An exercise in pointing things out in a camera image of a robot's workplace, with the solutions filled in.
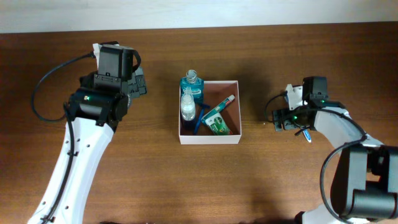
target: box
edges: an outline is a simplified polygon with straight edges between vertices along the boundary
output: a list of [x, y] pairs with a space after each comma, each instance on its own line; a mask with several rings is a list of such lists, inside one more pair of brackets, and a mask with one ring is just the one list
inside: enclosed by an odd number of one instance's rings
[[[210, 130], [210, 128], [201, 124], [198, 130], [198, 134], [193, 135], [193, 131], [184, 130], [181, 123], [181, 88], [178, 101], [178, 135], [180, 137], [181, 144], [237, 144], [242, 136], [242, 124], [241, 124], [241, 108], [239, 103], [239, 87], [238, 81], [205, 81], [204, 92], [204, 104], [210, 105], [210, 109], [205, 110], [204, 114], [207, 114], [214, 107], [219, 105], [230, 95], [235, 95], [235, 100], [232, 101], [223, 111], [221, 116], [225, 120], [225, 123], [232, 131], [233, 135], [229, 136], [216, 136]], [[196, 105], [197, 118], [200, 114], [200, 106]]]

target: brown tabletop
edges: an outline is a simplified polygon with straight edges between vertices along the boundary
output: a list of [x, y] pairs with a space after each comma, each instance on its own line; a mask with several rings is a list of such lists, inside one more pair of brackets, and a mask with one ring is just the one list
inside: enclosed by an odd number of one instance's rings
[[[142, 57], [148, 94], [134, 100], [99, 163], [83, 223], [264, 223], [293, 218], [322, 200], [319, 173], [333, 149], [264, 124], [265, 102], [304, 77], [326, 76], [331, 100], [373, 137], [398, 145], [398, 23], [116, 30], [0, 35], [0, 223], [26, 223], [60, 153], [65, 122], [30, 110], [36, 83], [54, 66], [118, 40]], [[178, 86], [186, 71], [237, 80], [242, 138], [237, 145], [182, 146]], [[54, 73], [37, 109], [57, 118], [84, 59]], [[285, 106], [278, 100], [271, 106]], [[337, 159], [326, 174], [329, 191]]]

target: white bottle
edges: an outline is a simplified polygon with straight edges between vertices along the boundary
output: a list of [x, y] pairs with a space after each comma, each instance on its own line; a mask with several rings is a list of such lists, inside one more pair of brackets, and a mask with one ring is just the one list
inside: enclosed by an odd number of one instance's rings
[[185, 93], [181, 97], [181, 117], [182, 125], [185, 129], [191, 130], [195, 128], [195, 102], [193, 100], [193, 95], [191, 87], [188, 86]]

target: mouthwash bottle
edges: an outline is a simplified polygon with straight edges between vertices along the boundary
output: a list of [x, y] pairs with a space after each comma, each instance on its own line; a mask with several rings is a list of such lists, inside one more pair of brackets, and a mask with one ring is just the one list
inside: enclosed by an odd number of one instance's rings
[[189, 70], [187, 76], [180, 81], [181, 95], [185, 93], [187, 87], [191, 87], [193, 99], [196, 103], [203, 103], [203, 89], [205, 82], [198, 78], [196, 71]]
[[191, 87], [188, 86], [185, 93], [181, 97], [181, 120], [182, 126], [186, 130], [193, 130], [196, 126], [196, 109], [195, 102], [193, 101], [193, 95]]

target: green and white package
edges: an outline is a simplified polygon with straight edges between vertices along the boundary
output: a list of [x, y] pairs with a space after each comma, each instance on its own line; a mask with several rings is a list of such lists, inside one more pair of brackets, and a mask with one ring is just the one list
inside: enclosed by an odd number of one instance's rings
[[231, 135], [232, 131], [229, 130], [223, 117], [220, 113], [216, 113], [205, 120], [207, 126], [213, 131], [215, 135]]

